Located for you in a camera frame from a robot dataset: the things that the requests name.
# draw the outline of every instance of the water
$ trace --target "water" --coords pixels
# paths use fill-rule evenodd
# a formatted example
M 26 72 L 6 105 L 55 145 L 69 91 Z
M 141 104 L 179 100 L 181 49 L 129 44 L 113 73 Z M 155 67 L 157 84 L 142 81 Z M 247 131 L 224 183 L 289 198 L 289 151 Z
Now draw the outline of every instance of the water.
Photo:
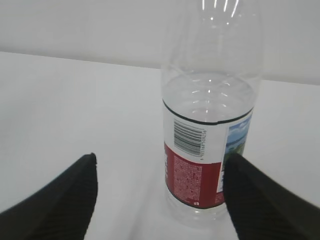
M 176 113 L 200 122 L 215 123 L 247 113 L 255 102 L 255 92 L 244 80 L 216 72 L 192 72 L 173 78 L 163 87 L 163 100 Z M 228 125 L 215 126 L 226 133 Z M 224 152 L 225 143 L 217 137 L 212 147 Z M 197 209 L 178 201 L 167 190 L 167 202 L 173 216 L 191 227 L 212 226 L 226 212 L 225 204 Z

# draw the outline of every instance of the white surface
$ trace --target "white surface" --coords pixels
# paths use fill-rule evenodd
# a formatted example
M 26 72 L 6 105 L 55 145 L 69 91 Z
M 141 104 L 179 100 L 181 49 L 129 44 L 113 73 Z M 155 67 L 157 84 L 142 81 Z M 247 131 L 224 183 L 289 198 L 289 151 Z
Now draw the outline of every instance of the white surface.
M 210 232 L 165 207 L 159 70 L 0 52 L 0 79 L 0 212 L 94 152 L 87 240 L 236 239 L 228 216 Z M 263 81 L 245 156 L 320 207 L 319 101 L 320 86 Z
M 0 0 L 0 51 L 158 67 L 173 6 L 173 0 Z M 320 1 L 261 0 L 261 8 L 265 73 L 320 84 Z

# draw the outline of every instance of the clear plastic bottle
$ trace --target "clear plastic bottle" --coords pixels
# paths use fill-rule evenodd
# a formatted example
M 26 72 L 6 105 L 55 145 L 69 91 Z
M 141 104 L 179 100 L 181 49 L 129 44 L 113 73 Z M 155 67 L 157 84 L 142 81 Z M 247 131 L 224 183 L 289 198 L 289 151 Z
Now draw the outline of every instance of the clear plastic bottle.
M 172 213 L 206 226 L 225 210 L 224 162 L 242 154 L 260 83 L 258 0 L 176 0 L 164 44 L 165 180 Z

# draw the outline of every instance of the landscape picture on label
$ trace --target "landscape picture on label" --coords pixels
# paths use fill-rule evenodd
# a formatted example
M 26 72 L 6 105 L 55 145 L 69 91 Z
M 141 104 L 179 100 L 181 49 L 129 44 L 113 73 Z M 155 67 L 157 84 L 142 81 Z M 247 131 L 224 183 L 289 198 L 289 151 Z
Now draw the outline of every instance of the landscape picture on label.
M 226 161 L 232 154 L 237 153 L 242 155 L 244 153 L 250 121 L 251 116 L 243 122 L 229 127 L 225 153 L 223 157 L 222 171 L 225 170 Z

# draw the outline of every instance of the bottle label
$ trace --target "bottle label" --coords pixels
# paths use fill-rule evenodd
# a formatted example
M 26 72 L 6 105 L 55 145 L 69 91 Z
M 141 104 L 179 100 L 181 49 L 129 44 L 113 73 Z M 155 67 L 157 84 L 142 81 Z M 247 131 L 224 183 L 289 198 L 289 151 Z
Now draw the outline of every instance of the bottle label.
M 252 110 L 226 121 L 199 122 L 163 107 L 165 181 L 180 202 L 198 209 L 224 203 L 225 163 L 244 151 Z

